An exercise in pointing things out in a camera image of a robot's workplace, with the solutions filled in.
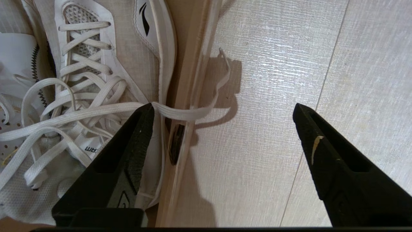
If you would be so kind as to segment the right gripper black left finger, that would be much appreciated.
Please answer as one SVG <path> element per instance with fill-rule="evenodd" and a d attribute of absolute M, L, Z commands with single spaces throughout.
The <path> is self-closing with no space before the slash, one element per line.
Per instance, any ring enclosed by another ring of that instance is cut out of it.
<path fill-rule="evenodd" d="M 52 209 L 58 227 L 140 227 L 135 207 L 155 109 L 138 108 Z"/>

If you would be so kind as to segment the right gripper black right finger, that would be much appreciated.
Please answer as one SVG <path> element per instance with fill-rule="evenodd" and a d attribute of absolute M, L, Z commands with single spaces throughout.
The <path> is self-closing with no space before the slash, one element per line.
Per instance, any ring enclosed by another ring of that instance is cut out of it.
<path fill-rule="evenodd" d="M 334 227 L 410 227 L 412 198 L 315 110 L 296 104 L 298 136 Z"/>

